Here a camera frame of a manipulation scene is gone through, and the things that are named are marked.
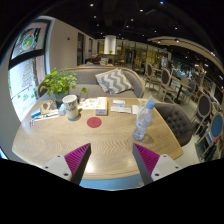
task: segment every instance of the green plant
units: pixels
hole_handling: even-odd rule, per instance
[[[61,92],[64,92],[65,94],[68,94],[68,91],[70,88],[75,89],[76,87],[76,81],[75,78],[76,73],[72,72],[70,75],[68,73],[59,73],[56,68],[54,68],[51,72],[51,74],[47,74],[45,76],[44,83],[45,86],[42,86],[40,88],[40,92],[43,89],[47,89],[47,94],[51,96],[50,93],[58,94]],[[82,88],[82,92],[86,93],[87,89]]]

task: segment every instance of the chair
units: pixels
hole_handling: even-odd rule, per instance
[[[119,55],[116,63],[125,66],[126,65],[126,56],[125,55]]]
[[[198,84],[195,83],[195,90],[194,90],[193,94],[191,95],[191,97],[194,98],[194,102],[195,102],[196,100],[198,100],[198,98],[199,98],[199,96],[198,96],[199,90],[200,90],[200,89],[199,89],[199,87],[198,87]]]
[[[142,68],[142,60],[141,59],[134,59],[133,63],[133,71],[140,72],[142,74],[144,72],[144,68]]]
[[[210,127],[195,144],[195,148],[200,162],[211,160],[216,150],[216,140],[219,138],[223,128],[223,115],[217,112],[212,118]]]
[[[193,126],[187,115],[176,105],[156,103],[156,110],[166,121],[181,146],[189,143]]]
[[[190,99],[191,99],[191,95],[193,94],[193,92],[194,92],[194,90],[195,90],[195,83],[194,83],[194,82],[190,82],[188,85],[189,85],[191,88],[189,88],[188,90],[184,90],[184,89],[182,89],[181,92],[182,92],[186,97],[189,98],[189,100],[188,100],[188,104],[189,104],[189,101],[190,101]]]
[[[170,75],[170,72],[164,68],[162,70],[162,78],[161,78],[161,84],[160,84],[160,87],[159,87],[159,91],[157,93],[157,96],[159,95],[159,92],[160,92],[160,89],[162,88],[163,91],[164,91],[164,96],[163,96],[163,100],[162,102],[164,101],[165,97],[166,97],[166,94],[167,93],[175,93],[177,94],[177,92],[175,91],[175,89],[173,89],[171,86],[170,86],[170,81],[171,81],[171,75]]]
[[[209,115],[211,113],[212,104],[210,98],[206,94],[202,94],[198,99],[197,110],[192,117],[192,122],[196,119],[199,123],[194,135],[197,134],[201,126],[206,126],[208,123]]]
[[[153,68],[152,65],[146,62],[146,67],[145,67],[145,75],[146,75],[146,79],[145,79],[145,85],[148,82],[149,83],[149,89],[150,89],[150,83],[153,84],[153,88],[154,88],[154,84],[155,85],[160,85],[161,81],[158,80],[154,75],[153,75]]]

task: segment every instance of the pillow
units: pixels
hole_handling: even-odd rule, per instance
[[[113,73],[113,72],[117,72],[117,71],[118,71],[118,68],[113,69],[113,70],[110,70],[110,71],[108,71],[108,72],[104,72],[104,73],[100,73],[100,74],[98,74],[98,75],[95,75],[95,76],[96,76],[96,79],[97,79],[97,81],[98,81],[98,83],[99,83],[99,85],[101,86],[101,88],[103,89],[103,91],[104,91],[105,93],[108,93],[109,91],[108,91],[108,88],[103,84],[103,81],[102,81],[101,77],[104,76],[104,75]]]
[[[107,65],[109,58],[101,58],[100,64],[101,65]]]
[[[101,80],[108,88],[110,94],[120,93],[133,88],[121,70],[104,75],[101,77]]]

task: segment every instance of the glass door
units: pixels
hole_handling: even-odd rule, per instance
[[[83,43],[84,35],[78,33],[78,44],[77,44],[77,66],[83,64]]]

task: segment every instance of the window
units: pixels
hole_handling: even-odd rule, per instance
[[[93,48],[93,40],[89,39],[89,51],[88,51],[88,58],[91,58],[92,56],[92,49]]]
[[[8,86],[20,121],[38,99],[37,88],[45,79],[45,45],[48,20],[36,20],[19,35],[9,61]]]

